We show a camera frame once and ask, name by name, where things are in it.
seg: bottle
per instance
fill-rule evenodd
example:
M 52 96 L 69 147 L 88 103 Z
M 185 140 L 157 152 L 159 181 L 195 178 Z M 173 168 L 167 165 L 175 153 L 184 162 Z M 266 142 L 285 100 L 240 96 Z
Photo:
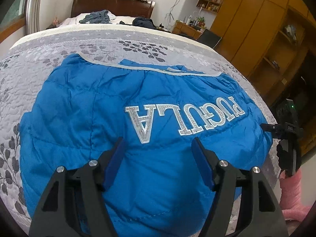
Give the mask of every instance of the bottle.
M 186 24 L 187 24 L 187 25 L 189 25 L 189 24 L 190 24 L 190 22 L 191 22 L 191 18 L 192 18 L 192 16 L 190 16 L 190 17 L 188 18 L 188 20 L 186 21 Z

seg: bed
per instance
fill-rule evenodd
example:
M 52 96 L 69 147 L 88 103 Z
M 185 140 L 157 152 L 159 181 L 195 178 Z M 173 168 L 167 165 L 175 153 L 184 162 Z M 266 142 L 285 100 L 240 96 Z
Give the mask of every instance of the bed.
M 119 24 L 123 21 L 132 24 L 136 17 L 150 18 L 155 6 L 155 2 L 144 2 L 138 0 L 74 0 L 71 17 L 65 19 L 58 27 L 67 25 L 78 25 L 86 15 L 93 11 L 102 11 L 105 8 L 113 15 L 110 17 L 111 24 Z
M 150 17 L 153 2 L 141 3 L 128 11 L 126 0 L 74 0 L 71 17 L 108 9 L 116 16 Z M 235 79 L 261 109 L 266 120 L 276 120 L 253 86 L 226 59 L 213 49 L 193 40 L 157 30 L 119 24 L 69 24 L 21 38 L 0 61 L 1 132 L 0 132 L 0 197 L 15 222 L 28 233 L 31 218 L 25 206 L 20 176 L 19 122 L 30 111 L 43 82 L 64 58 L 83 53 L 90 60 L 117 64 L 129 59 L 142 64 L 184 65 L 207 74 L 223 72 Z M 263 171 L 275 186 L 280 169 L 276 156 L 277 141 L 263 165 Z M 228 232 L 237 223 L 240 199 L 235 201 Z

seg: crumpled blanket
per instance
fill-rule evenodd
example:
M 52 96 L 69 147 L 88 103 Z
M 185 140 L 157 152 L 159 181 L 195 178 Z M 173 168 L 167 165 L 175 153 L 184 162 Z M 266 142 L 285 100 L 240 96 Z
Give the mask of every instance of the crumpled blanket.
M 130 26 L 136 26 L 136 27 L 145 27 L 145 28 L 150 28 L 150 29 L 157 29 L 154 25 L 154 22 L 151 19 L 147 19 L 144 17 L 137 17 L 136 19 L 133 20 L 133 24 Z
M 108 13 L 108 10 L 91 12 L 83 20 L 80 20 L 79 23 L 84 24 L 90 22 L 90 24 L 111 24 Z

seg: metal screw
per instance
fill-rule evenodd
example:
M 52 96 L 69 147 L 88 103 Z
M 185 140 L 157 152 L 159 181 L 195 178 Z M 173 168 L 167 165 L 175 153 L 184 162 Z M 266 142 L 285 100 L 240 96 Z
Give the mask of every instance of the metal screw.
M 254 166 L 254 167 L 252 168 L 252 170 L 253 170 L 256 174 L 260 173 L 260 168 L 258 168 L 257 166 Z
M 56 169 L 57 173 L 62 173 L 65 171 L 65 168 L 63 166 L 59 166 L 57 169 Z
M 220 161 L 219 165 L 223 166 L 223 167 L 227 167 L 228 166 L 228 162 L 227 161 Z
M 96 166 L 97 164 L 98 164 L 98 161 L 96 161 L 96 160 L 89 161 L 89 166 Z

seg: window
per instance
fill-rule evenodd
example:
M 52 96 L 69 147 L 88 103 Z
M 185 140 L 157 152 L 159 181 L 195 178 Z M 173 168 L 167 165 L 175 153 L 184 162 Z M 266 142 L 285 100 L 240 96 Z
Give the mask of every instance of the window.
M 15 0 L 0 22 L 0 43 L 26 24 L 26 0 Z
M 0 28 L 9 25 L 16 17 L 22 15 L 24 0 L 15 0 L 1 21 Z

